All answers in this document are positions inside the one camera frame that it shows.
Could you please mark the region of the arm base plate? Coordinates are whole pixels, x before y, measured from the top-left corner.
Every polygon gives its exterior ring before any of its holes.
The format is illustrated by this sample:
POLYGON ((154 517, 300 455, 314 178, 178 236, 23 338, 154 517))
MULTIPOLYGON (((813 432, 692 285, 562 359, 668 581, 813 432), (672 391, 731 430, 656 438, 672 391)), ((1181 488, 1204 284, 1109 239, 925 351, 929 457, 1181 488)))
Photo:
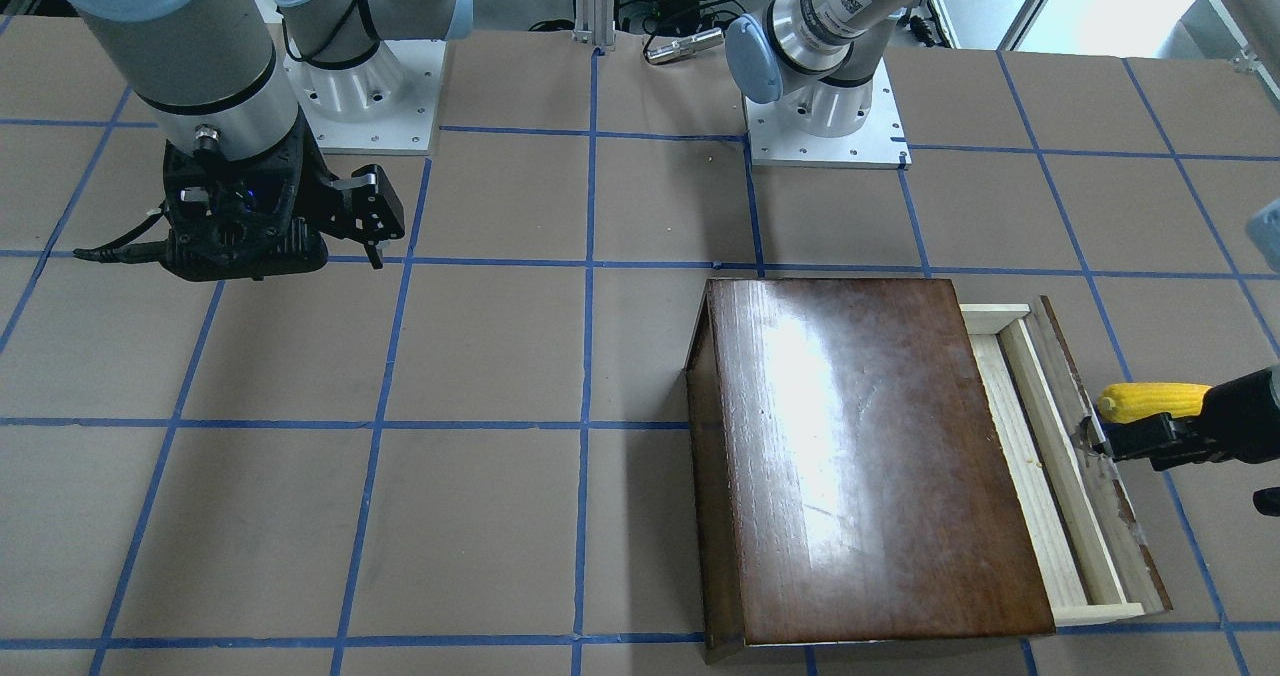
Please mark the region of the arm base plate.
POLYGON ((349 70, 285 58, 285 74, 325 155, 433 152, 448 44, 389 41, 349 70))
POLYGON ((913 165, 886 61, 854 88, 818 82, 777 102, 742 102, 760 166, 892 169, 913 165))

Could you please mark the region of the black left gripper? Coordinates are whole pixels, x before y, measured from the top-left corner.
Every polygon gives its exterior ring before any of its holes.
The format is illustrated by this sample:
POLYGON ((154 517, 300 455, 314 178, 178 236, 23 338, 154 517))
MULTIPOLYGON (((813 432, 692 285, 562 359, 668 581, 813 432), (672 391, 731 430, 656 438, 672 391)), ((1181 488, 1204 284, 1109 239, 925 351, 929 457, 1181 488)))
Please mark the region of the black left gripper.
POLYGON ((1130 424, 1105 424, 1091 446, 1112 461, 1148 460, 1155 471, 1183 465, 1240 461, 1262 465, 1279 457, 1277 366, 1212 385, 1196 417, 1155 414, 1130 424))

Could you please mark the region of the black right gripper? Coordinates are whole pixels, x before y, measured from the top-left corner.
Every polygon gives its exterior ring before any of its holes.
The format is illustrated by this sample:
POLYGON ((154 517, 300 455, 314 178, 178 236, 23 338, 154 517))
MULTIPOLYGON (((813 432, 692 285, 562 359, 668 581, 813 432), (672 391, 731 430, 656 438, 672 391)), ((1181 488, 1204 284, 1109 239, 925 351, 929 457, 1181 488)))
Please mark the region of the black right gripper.
POLYGON ((384 166, 367 164, 348 178, 326 165, 314 140, 282 140, 270 155, 276 189, 271 257, 328 257, 325 237, 360 245, 374 270, 383 248, 406 233, 404 207, 384 166))

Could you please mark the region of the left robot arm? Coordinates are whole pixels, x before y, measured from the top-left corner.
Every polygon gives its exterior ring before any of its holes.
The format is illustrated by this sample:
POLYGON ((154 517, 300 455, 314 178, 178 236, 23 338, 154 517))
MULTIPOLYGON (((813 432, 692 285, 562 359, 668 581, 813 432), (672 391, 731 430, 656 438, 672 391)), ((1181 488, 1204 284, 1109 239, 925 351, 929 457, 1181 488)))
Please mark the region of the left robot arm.
MULTIPOLYGON (((916 0, 771 0, 731 20, 730 73, 750 102, 795 93, 867 93, 888 42, 890 17, 916 0)), ((1277 458, 1277 369, 1224 383, 1110 385, 1096 402, 1094 451, 1116 461, 1183 465, 1277 458)))

